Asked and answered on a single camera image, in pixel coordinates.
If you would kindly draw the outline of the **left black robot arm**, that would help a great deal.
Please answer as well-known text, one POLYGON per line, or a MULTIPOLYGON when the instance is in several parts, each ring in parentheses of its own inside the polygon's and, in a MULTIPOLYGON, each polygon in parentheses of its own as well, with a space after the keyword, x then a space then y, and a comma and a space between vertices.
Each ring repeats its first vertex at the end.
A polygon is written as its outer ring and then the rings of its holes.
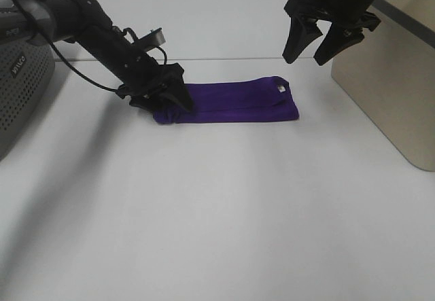
POLYGON ((176 104, 192 110, 184 69, 178 63, 160 64, 148 54, 164 43, 161 29, 138 38, 131 28, 115 26, 97 0, 11 1, 11 7, 1 9, 1 43, 78 43, 120 80, 112 92, 130 97, 133 107, 153 112, 176 104))

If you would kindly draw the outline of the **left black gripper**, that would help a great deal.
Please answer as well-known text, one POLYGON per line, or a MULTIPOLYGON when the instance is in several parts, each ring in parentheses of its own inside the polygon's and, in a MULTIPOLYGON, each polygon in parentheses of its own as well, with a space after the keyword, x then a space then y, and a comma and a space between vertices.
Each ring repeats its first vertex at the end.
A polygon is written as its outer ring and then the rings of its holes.
POLYGON ((111 72, 122 82, 115 93, 121 99, 130 96, 130 106, 150 113, 164 111, 170 102, 192 111, 193 100, 184 83, 184 69, 179 63, 167 65, 166 51, 156 49, 163 55, 162 64, 140 48, 127 48, 115 57, 111 72), (159 96, 151 96, 161 86, 159 96))

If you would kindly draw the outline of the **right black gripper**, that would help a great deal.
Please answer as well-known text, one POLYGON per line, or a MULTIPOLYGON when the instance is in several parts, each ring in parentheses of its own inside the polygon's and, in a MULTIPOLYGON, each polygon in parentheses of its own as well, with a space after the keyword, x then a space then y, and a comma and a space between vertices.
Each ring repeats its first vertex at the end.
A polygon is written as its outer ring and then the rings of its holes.
POLYGON ((379 18, 367 11, 374 0, 288 0, 284 11, 291 18, 283 58, 292 64, 314 40, 322 36, 318 20, 331 22, 314 59, 324 65, 337 54, 362 41, 362 28, 374 31, 379 18))

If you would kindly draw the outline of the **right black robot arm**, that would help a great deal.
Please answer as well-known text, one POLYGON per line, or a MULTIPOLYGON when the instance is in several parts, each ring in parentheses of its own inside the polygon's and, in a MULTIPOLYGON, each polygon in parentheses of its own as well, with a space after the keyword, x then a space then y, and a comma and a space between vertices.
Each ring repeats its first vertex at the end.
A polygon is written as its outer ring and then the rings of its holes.
POLYGON ((319 65, 363 41, 363 30, 374 31, 381 20, 368 8, 374 0, 288 0, 284 10, 291 18, 288 40, 283 50, 286 63, 293 63, 313 41, 322 36, 317 21, 330 28, 315 52, 319 65))

